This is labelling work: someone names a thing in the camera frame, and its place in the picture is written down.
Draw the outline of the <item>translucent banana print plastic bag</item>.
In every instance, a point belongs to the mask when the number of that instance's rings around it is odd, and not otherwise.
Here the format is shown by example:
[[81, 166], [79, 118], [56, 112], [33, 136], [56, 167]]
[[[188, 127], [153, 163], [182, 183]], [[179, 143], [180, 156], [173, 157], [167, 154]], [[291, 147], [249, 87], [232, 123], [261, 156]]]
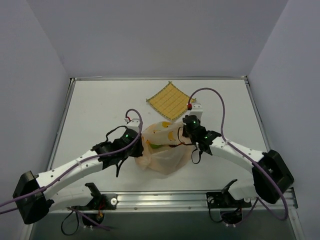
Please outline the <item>translucent banana print plastic bag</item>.
[[[141, 135], [143, 152], [135, 163], [143, 170], [151, 169], [170, 175], [184, 167], [192, 158], [195, 147], [183, 136], [183, 123], [161, 121], [147, 127]], [[163, 145], [152, 149], [149, 143]]]

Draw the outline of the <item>green fake guava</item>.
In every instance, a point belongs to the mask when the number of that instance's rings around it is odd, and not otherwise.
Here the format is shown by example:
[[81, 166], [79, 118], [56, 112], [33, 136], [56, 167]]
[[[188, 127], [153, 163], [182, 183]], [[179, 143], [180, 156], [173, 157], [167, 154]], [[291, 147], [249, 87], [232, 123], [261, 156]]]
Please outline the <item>green fake guava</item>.
[[149, 146], [152, 148], [152, 149], [159, 149], [161, 147], [163, 147], [163, 145], [158, 145], [158, 144], [153, 144], [153, 143], [149, 143]]

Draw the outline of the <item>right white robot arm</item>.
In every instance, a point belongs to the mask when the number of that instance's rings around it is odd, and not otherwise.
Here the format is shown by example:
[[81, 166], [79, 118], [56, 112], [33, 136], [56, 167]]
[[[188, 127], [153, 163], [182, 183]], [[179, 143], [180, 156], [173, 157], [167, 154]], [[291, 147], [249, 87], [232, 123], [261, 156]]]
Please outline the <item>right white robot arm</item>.
[[252, 179], [233, 179], [222, 190], [234, 201], [258, 197], [275, 204], [294, 183], [294, 177], [281, 155], [275, 150], [263, 152], [224, 139], [216, 131], [207, 130], [195, 115], [183, 119], [182, 135], [199, 151], [230, 161], [252, 174]]

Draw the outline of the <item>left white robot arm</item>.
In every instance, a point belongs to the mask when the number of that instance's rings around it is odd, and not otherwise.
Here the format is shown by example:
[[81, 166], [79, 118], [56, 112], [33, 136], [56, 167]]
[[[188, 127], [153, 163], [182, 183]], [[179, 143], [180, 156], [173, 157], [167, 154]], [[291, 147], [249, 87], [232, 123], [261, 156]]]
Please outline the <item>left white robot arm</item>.
[[102, 200], [94, 183], [85, 183], [79, 190], [67, 186], [111, 166], [119, 172], [127, 158], [142, 153], [141, 129], [126, 127], [121, 137], [100, 142], [68, 163], [38, 174], [23, 173], [12, 196], [23, 223], [36, 223], [49, 212], [68, 207], [93, 209]]

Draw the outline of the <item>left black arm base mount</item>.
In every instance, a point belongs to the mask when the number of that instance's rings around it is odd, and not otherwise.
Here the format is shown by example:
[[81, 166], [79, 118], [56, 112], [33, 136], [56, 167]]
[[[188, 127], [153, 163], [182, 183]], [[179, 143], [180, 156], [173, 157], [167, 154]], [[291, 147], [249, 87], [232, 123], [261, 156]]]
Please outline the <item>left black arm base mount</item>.
[[116, 210], [118, 195], [116, 193], [102, 193], [93, 182], [86, 183], [80, 188], [80, 196], [76, 196], [70, 208], [77, 211], [96, 211], [96, 213], [84, 213], [82, 223], [90, 228], [102, 225], [105, 218], [104, 210]]

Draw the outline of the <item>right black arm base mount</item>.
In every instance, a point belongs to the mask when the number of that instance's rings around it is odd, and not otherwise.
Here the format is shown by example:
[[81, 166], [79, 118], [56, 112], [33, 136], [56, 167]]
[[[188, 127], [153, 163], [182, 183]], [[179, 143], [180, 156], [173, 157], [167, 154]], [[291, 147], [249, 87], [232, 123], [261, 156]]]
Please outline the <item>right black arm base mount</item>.
[[[251, 200], [235, 200], [229, 193], [230, 187], [237, 182], [237, 179], [230, 181], [221, 191], [206, 193], [208, 215], [212, 222], [216, 224], [225, 223], [226, 226], [235, 227], [243, 220], [243, 208], [252, 206]], [[214, 219], [211, 210], [219, 209], [220, 219]]]

